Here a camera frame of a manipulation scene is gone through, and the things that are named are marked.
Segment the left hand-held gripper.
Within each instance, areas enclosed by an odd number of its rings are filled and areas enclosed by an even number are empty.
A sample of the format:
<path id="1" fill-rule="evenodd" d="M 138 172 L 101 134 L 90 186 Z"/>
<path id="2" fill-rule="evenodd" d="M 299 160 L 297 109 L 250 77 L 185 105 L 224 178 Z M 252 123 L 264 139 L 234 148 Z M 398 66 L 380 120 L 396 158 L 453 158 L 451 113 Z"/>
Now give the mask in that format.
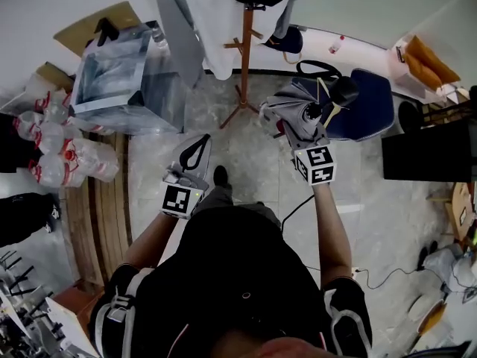
<path id="1" fill-rule="evenodd" d="M 167 168 L 159 186 L 162 212 L 180 219 L 192 216 L 209 188 L 204 179 L 211 151 L 212 137 L 209 134 L 186 139 L 176 147 L 174 162 L 179 165 L 171 164 Z"/>

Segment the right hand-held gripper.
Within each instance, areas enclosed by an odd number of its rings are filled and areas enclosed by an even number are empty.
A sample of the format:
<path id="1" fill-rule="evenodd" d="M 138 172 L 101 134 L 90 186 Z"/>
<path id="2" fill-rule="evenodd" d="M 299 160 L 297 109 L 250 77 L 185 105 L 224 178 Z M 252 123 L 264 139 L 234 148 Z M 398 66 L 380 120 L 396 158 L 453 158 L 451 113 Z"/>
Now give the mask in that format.
<path id="1" fill-rule="evenodd" d="M 335 149 L 323 125 L 318 123 L 317 135 L 311 141 L 299 139 L 287 122 L 283 126 L 291 146 L 294 167 L 307 184 L 316 186 L 333 182 L 337 169 Z"/>

